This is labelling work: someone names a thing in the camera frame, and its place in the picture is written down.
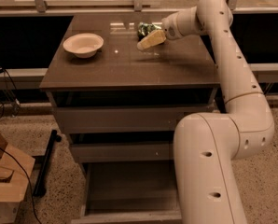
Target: cabinet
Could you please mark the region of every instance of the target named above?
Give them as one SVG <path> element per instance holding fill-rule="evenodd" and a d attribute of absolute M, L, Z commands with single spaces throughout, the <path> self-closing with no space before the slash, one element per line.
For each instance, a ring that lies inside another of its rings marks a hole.
<path fill-rule="evenodd" d="M 78 59 L 59 46 L 40 85 L 87 177 L 74 223 L 180 223 L 173 163 L 177 122 L 214 107 L 214 63 L 198 36 L 137 50 L 136 24 L 165 13 L 79 14 L 63 40 L 95 33 L 103 47 Z"/>

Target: bowl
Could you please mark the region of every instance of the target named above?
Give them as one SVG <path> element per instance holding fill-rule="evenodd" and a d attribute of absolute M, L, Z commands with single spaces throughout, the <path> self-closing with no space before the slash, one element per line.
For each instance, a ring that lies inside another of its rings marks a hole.
<path fill-rule="evenodd" d="M 67 38 L 63 48 L 78 58 L 89 58 L 102 47 L 104 40 L 96 34 L 78 34 Z"/>

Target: floor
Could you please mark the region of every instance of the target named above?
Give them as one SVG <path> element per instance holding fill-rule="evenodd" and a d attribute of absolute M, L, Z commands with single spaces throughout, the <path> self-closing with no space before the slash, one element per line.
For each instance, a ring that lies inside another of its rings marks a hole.
<path fill-rule="evenodd" d="M 278 223 L 278 96 L 268 98 L 276 124 L 272 143 L 254 157 L 233 162 L 249 224 Z M 0 133 L 6 140 L 32 156 L 44 154 L 52 129 L 59 131 L 47 103 L 21 105 L 16 117 L 12 117 L 10 109 L 6 108 L 0 119 Z M 35 198 L 37 215 L 47 224 L 70 223 L 78 218 L 85 188 L 85 178 L 70 155 L 68 142 L 65 136 L 59 135 L 63 139 L 55 143 L 51 156 L 47 193 L 42 198 Z M 37 174 L 35 169 L 33 185 Z M 29 190 L 15 222 L 23 223 L 36 223 Z"/>

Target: robotic hand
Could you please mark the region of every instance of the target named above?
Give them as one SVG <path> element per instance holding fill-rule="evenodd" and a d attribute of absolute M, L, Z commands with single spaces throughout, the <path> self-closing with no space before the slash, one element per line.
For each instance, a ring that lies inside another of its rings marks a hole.
<path fill-rule="evenodd" d="M 163 19 L 158 32 L 168 39 L 210 36 L 227 109 L 227 114 L 189 115 L 175 128 L 174 164 L 184 224 L 247 223 L 231 160 L 257 154 L 274 133 L 269 104 L 232 36 L 231 23 L 225 0 L 200 0 L 196 7 Z M 159 41 L 163 37 L 154 36 Z"/>

